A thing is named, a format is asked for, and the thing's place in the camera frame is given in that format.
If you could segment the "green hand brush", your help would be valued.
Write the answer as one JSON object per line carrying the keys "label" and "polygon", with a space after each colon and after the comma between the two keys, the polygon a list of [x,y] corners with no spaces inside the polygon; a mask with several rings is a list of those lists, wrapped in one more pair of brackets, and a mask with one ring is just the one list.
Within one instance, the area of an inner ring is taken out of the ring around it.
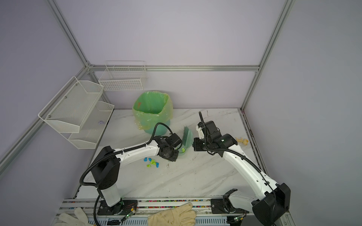
{"label": "green hand brush", "polygon": [[188,127],[184,127],[182,145],[184,149],[188,149],[193,142],[192,131]]}

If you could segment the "green plastic dustpan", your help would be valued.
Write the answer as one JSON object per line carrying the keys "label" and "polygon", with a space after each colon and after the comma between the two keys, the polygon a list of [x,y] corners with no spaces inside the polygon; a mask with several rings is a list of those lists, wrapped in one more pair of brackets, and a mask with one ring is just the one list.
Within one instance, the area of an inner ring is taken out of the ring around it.
{"label": "green plastic dustpan", "polygon": [[179,155],[183,155],[186,153],[187,147],[185,145],[181,145],[177,150],[179,151]]}

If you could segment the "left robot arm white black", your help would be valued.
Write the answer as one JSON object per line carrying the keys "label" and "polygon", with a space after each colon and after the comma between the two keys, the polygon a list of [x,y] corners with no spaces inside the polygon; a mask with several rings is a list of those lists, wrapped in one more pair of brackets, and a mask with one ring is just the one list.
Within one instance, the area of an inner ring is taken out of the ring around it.
{"label": "left robot arm white black", "polygon": [[168,137],[155,136],[148,142],[128,148],[104,147],[93,161],[90,170],[100,197],[105,200],[108,207],[122,205],[123,201],[117,188],[120,169],[135,161],[153,156],[175,162],[181,145],[182,139],[173,133]]}

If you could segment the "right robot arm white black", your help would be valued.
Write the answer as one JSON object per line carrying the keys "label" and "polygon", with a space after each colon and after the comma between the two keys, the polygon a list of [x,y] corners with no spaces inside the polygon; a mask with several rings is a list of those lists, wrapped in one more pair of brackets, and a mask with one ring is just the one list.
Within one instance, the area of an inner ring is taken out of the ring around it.
{"label": "right robot arm white black", "polygon": [[199,122],[196,129],[199,136],[194,139],[194,151],[219,154],[248,182],[255,194],[254,198],[249,198],[231,190],[225,198],[232,208],[254,213],[264,226],[274,225],[288,212],[291,190],[285,183],[279,184],[266,175],[247,157],[237,140],[230,134],[222,135],[213,121]]}

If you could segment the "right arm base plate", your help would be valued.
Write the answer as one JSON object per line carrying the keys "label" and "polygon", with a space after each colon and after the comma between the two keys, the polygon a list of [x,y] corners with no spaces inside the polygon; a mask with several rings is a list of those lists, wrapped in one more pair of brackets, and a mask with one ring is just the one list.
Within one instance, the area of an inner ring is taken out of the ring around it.
{"label": "right arm base plate", "polygon": [[249,211],[236,209],[224,199],[211,199],[211,212],[213,214],[248,214]]}

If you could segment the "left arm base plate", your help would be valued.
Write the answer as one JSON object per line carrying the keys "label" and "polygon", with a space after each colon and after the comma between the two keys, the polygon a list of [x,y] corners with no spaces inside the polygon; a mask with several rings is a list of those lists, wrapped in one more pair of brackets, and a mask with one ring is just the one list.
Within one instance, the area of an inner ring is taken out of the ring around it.
{"label": "left arm base plate", "polygon": [[120,203],[109,207],[105,200],[101,200],[100,207],[97,212],[98,216],[110,216],[110,215],[121,215],[125,216],[131,209],[136,209],[138,206],[137,200],[122,200]]}

